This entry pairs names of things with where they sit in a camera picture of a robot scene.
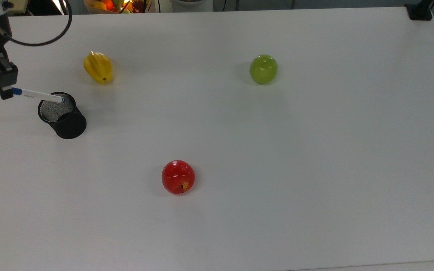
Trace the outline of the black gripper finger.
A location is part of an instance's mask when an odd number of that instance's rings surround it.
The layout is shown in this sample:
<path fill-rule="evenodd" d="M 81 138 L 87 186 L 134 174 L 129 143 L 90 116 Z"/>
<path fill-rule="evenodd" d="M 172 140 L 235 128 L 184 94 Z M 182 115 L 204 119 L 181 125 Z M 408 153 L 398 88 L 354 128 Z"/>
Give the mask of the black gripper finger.
<path fill-rule="evenodd" d="M 9 88 L 17 83 L 18 68 L 13 62 L 0 62 L 0 88 Z"/>
<path fill-rule="evenodd" d="M 2 100 L 7 100 L 14 96 L 12 92 L 12 86 L 14 82 L 12 79 L 0 78 L 0 98 Z"/>

